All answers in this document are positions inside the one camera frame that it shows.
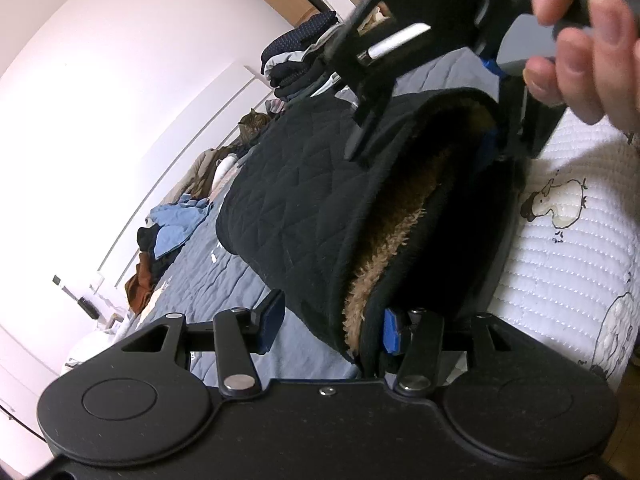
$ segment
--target fingernail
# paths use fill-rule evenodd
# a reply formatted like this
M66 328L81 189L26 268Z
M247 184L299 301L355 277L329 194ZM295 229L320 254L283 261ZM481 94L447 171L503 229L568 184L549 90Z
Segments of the fingernail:
M575 75L582 75L589 67L589 56L581 48L572 46L564 53L564 63Z
M620 16L615 10L593 9L591 25L593 25L596 34L605 43L616 46L620 42L622 24L620 23Z
M522 78L529 88L540 94L540 97L546 94L546 82L539 74L526 68L522 71Z

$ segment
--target headboard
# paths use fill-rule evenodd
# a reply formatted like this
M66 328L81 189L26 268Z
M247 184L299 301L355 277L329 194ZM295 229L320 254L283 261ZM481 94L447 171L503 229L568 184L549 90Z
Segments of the headboard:
M135 169L136 207L104 255L98 272L120 290L136 273L136 233L151 208L182 178L207 148L226 146L238 135L238 121L259 108L271 89L244 66L233 63L217 76L171 123Z

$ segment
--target silver bolt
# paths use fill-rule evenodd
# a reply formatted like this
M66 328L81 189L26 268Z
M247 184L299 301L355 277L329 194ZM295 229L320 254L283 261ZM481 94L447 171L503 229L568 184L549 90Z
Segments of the silver bolt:
M320 391L320 395L325 397L331 397L337 393L333 386L323 386L322 388L320 388L319 391Z
M225 386L230 390L248 390L255 384L255 379L251 375L235 374L229 375L224 381Z
M431 386L431 381L424 375L407 375L402 378L398 386L405 392L420 392Z

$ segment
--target black quilted fabric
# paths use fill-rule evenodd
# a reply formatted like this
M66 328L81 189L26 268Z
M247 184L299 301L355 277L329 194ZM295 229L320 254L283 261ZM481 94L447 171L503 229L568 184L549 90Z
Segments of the black quilted fabric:
M263 136L226 196L216 224L225 249L239 254L269 287L283 290L287 306L343 355L342 309L353 251L376 194L416 123L463 97L489 110L495 105L470 89L392 99L355 162L343 157L354 127L350 104L326 94L308 99Z

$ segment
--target quilted black jacket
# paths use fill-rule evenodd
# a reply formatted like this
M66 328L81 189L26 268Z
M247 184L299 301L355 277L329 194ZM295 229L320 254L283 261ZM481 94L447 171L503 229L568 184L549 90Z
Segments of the quilted black jacket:
M226 196L216 223L222 245L269 287L283 290L287 307L346 357L342 310L354 250L372 204L422 124L445 104L465 100L495 113L495 102L475 89L393 98L362 155L348 162L343 155L354 127L351 105L327 94L308 99L263 135ZM433 232L449 189L445 182L430 197L432 214L415 230L416 243L398 251L398 265L385 271L367 303L362 337L368 340L361 344L360 358L369 374L384 308Z

